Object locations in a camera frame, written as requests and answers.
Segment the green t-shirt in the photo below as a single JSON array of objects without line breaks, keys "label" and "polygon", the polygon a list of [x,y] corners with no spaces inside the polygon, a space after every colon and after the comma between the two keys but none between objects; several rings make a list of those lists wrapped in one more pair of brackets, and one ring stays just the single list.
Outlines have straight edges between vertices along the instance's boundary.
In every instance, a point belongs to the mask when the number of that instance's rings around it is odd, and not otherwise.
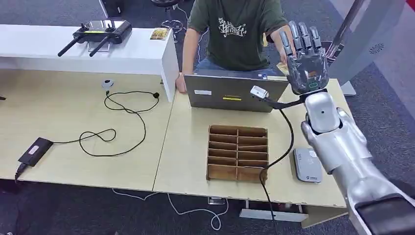
[{"label": "green t-shirt", "polygon": [[279,0],[195,0],[188,28],[202,33],[209,28],[207,56],[235,71],[265,69],[263,33],[287,24]]}]

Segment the jeans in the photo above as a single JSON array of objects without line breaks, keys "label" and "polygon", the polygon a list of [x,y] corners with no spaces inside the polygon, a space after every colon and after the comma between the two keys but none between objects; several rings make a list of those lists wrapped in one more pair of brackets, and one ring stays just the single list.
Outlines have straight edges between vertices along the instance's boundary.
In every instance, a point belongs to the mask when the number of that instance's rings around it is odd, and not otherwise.
[{"label": "jeans", "polygon": [[[213,62],[211,62],[207,58],[202,60],[196,66],[196,71],[198,71],[198,70],[223,70],[223,71],[227,71],[227,69],[224,69],[224,68],[220,67],[219,65],[214,64]],[[267,76],[277,76],[277,73],[273,69],[254,70],[252,72],[258,72],[260,74],[266,74]]]}]

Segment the man's hand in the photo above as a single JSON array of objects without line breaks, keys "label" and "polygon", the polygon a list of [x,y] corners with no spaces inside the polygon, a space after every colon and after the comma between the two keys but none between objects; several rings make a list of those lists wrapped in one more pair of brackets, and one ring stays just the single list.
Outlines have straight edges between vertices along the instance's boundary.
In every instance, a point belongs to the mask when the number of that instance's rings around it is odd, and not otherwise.
[{"label": "man's hand", "polygon": [[275,46],[279,52],[279,57],[282,63],[287,64],[287,55],[285,54],[284,45],[282,44],[281,37],[279,36],[279,33],[284,31],[287,34],[288,41],[290,43],[290,46],[292,48],[292,51],[294,55],[296,55],[296,49],[294,47],[294,41],[293,41],[293,35],[291,34],[290,26],[285,25],[278,30],[271,33],[271,38],[275,43]]},{"label": "man's hand", "polygon": [[179,77],[176,79],[176,87],[181,93],[185,93],[187,91],[186,83],[184,82],[184,74],[181,72]]}]

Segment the robot forearm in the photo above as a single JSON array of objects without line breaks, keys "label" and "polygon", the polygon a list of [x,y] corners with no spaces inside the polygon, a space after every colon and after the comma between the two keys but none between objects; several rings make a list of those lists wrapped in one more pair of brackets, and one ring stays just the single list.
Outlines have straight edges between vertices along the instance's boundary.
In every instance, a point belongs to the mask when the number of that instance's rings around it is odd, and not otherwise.
[{"label": "robot forearm", "polygon": [[345,199],[359,234],[415,234],[415,200],[398,189],[369,160],[367,141],[353,119],[335,108],[331,95],[305,100],[301,129]]}]

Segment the robotic arm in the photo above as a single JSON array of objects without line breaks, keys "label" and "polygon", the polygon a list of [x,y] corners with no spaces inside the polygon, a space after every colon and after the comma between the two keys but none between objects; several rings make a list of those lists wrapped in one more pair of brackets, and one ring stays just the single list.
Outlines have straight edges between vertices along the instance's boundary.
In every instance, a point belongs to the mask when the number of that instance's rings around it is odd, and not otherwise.
[{"label": "robotic arm", "polygon": [[327,174],[333,175],[346,202],[349,218],[361,235],[415,234],[415,200],[386,179],[369,160],[367,140],[353,119],[336,108],[327,92],[328,65],[315,27],[309,34],[304,23],[289,23],[297,56],[284,31],[280,33],[290,75],[287,77],[298,101],[281,104],[268,92],[253,87],[251,94],[275,109],[304,103],[307,110],[301,130]]}]

